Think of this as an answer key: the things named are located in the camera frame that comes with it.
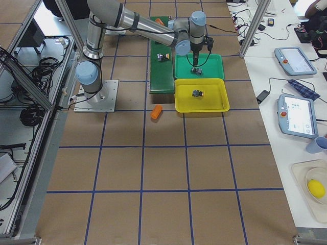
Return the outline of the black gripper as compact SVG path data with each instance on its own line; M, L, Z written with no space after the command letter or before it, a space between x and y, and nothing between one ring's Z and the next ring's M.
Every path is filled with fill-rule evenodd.
M199 52L201 51L201 44L191 43L191 51L193 52L193 67L197 67Z

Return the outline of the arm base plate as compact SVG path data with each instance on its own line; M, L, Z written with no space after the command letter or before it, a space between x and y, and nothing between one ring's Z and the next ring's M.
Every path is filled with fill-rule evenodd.
M111 28L111 29L107 29L105 31L105 35L108 35L108 36L118 36L118 35L125 36L126 35L126 30L124 28Z
M74 104L74 112L76 113L113 113L115 111L115 103L118 92L118 80L105 80L102 83L102 89L96 94L91 95L84 92L80 85L79 93Z

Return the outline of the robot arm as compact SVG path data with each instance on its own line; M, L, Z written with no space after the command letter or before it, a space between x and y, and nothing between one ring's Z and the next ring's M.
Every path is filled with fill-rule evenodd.
M193 53L193 69L199 67L199 53L204 46L212 50L211 39L205 34L206 15L195 11L188 18L160 24L127 9L118 1L87 1L90 9L86 42L82 54L88 61L101 61L103 41L107 31L131 32L172 47L175 53L186 56Z

